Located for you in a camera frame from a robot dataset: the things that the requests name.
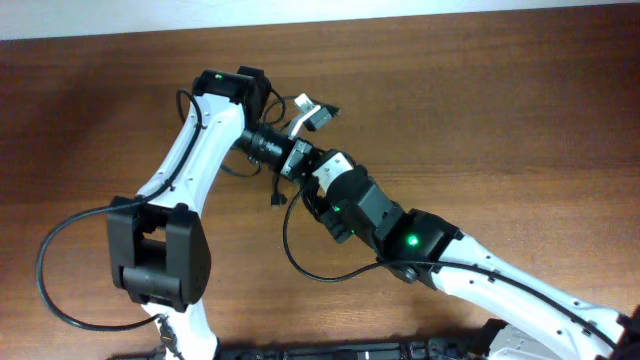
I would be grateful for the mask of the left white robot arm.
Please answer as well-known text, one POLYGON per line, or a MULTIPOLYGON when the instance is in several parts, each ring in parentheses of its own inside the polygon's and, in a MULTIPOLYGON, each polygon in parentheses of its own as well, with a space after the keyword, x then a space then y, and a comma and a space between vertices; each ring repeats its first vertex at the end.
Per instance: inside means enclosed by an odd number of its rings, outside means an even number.
POLYGON ((202 302, 211 253, 201 215, 227 153, 240 149, 289 176, 302 158, 295 138, 299 129, 315 130, 314 117, 331 115, 301 94, 294 100, 298 115, 280 133, 263 119, 274 92, 261 69, 204 71, 191 90, 178 93, 190 107, 179 113, 184 124, 161 166, 134 198, 111 202, 107 238, 113 282, 157 327, 161 344, 152 359, 216 356, 218 339, 202 302))

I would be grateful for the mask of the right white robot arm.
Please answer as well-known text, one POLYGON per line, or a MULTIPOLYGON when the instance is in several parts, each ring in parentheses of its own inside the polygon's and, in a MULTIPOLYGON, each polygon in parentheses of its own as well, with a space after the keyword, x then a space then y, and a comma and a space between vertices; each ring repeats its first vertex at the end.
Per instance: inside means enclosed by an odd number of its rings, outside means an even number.
POLYGON ((376 263, 481 307, 560 359, 635 359, 639 318, 589 303, 500 259, 443 218, 403 210, 362 166, 331 160, 313 173, 334 236, 359 237, 376 263))

